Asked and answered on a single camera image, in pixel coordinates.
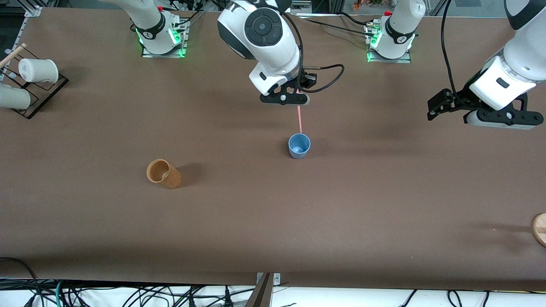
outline circular button panel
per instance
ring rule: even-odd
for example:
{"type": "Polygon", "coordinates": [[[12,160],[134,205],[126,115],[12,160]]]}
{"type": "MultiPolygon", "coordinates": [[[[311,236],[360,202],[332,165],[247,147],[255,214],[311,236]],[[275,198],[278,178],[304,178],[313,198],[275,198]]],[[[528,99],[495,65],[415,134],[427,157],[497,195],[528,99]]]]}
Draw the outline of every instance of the circular button panel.
{"type": "Polygon", "coordinates": [[[273,46],[282,37],[281,17],[271,9],[257,9],[246,19],[245,34],[256,46],[273,46]]]}

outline blue cup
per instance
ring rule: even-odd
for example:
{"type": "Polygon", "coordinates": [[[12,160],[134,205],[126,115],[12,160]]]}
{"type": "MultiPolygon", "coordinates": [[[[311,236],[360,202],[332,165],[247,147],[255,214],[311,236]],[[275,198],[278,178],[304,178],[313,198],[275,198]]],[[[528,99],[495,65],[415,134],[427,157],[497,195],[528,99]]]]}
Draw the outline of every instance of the blue cup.
{"type": "Polygon", "coordinates": [[[301,159],[311,148],[311,140],[303,133],[296,133],[288,140],[288,150],[294,159],[301,159]]]}

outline white cup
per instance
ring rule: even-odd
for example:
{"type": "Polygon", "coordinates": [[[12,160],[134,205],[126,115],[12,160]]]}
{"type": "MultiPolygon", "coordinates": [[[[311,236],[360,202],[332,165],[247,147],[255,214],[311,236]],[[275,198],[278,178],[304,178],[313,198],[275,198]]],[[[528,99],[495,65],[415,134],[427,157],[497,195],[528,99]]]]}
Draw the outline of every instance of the white cup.
{"type": "Polygon", "coordinates": [[[0,108],[24,110],[31,105],[31,95],[22,88],[0,84],[0,108]]]}
{"type": "Polygon", "coordinates": [[[19,74],[26,82],[55,83],[59,80],[59,70],[52,60],[24,58],[19,61],[19,74]]]}

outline wooden disc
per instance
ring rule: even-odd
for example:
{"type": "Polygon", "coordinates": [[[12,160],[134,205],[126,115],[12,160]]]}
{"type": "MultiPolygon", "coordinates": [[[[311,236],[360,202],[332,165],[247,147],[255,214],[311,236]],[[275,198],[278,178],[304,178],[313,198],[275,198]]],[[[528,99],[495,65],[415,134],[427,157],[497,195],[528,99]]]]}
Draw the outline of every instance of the wooden disc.
{"type": "Polygon", "coordinates": [[[546,213],[537,214],[531,223],[533,236],[543,246],[546,247],[546,213]]]}

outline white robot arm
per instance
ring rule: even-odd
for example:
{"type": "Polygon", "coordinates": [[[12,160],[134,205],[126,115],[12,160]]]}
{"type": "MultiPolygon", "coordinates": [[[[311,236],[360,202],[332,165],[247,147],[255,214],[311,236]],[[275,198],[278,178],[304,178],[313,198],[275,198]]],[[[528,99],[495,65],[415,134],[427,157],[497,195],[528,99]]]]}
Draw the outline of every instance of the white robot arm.
{"type": "Polygon", "coordinates": [[[239,56],[258,61],[249,77],[262,94],[262,102],[308,104],[308,95],[286,92],[286,87],[297,88],[300,74],[305,88],[316,83],[315,74],[301,69],[300,49],[292,30],[277,10],[268,8],[285,11],[291,2],[232,0],[218,18],[218,32],[224,42],[239,56]],[[274,92],[278,87],[280,94],[274,92]]]}
{"type": "Polygon", "coordinates": [[[527,111],[527,91],[546,80],[546,0],[505,0],[505,9],[514,38],[461,91],[444,89],[430,99],[429,120],[470,110],[464,119],[474,126],[532,129],[543,123],[542,114],[527,111]]]}
{"type": "Polygon", "coordinates": [[[371,47],[382,57],[396,59],[403,56],[415,38],[415,30],[425,16],[423,0],[400,0],[391,16],[374,21],[383,30],[371,47]]]}
{"type": "Polygon", "coordinates": [[[156,55],[166,54],[180,41],[174,37],[173,15],[159,11],[153,0],[99,0],[122,8],[136,26],[142,45],[156,55]]]}

